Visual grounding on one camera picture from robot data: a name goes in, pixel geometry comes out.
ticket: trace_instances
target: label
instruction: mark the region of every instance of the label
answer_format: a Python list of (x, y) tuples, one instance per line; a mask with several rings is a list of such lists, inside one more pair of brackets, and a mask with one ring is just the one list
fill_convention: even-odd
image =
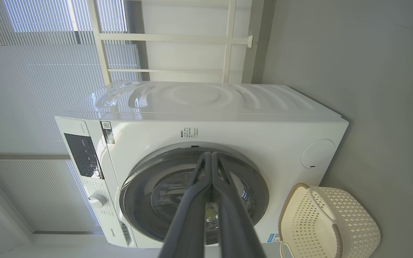
[(111, 122), (102, 122), (101, 129), (105, 137), (107, 144), (116, 144), (114, 141), (113, 129), (111, 128)]
[(181, 138), (197, 138), (199, 137), (198, 127), (184, 127), (181, 130)]
[(278, 242), (280, 241), (280, 234), (270, 234), (269, 240), (267, 240), (267, 243), (270, 242)]

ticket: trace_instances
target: beige plastic basket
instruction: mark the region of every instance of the beige plastic basket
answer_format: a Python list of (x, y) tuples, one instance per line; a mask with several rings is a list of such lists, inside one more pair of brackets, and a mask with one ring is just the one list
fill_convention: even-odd
[(280, 214), (285, 258), (367, 258), (380, 243), (377, 224), (344, 190), (298, 183)]

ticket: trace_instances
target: blue sticker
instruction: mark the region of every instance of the blue sticker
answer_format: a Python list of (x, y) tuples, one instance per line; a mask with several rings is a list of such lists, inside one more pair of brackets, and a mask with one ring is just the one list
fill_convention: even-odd
[(267, 243), (272, 242), (272, 239), (274, 239), (275, 234), (270, 234), (269, 240), (267, 240)]

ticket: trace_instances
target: white dial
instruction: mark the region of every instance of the white dial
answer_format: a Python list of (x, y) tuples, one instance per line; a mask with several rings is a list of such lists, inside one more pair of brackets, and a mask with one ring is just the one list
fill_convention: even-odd
[(106, 197), (96, 192), (89, 197), (89, 204), (97, 209), (101, 209), (106, 202)]

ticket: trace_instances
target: white washing machine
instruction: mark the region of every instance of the white washing machine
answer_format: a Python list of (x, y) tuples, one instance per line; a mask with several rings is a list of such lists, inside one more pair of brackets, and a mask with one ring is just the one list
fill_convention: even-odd
[[(292, 186), (318, 186), (348, 122), (284, 85), (115, 82), (56, 116), (108, 242), (160, 248), (200, 154), (231, 157), (261, 242)], [(206, 242), (218, 242), (207, 209)]]

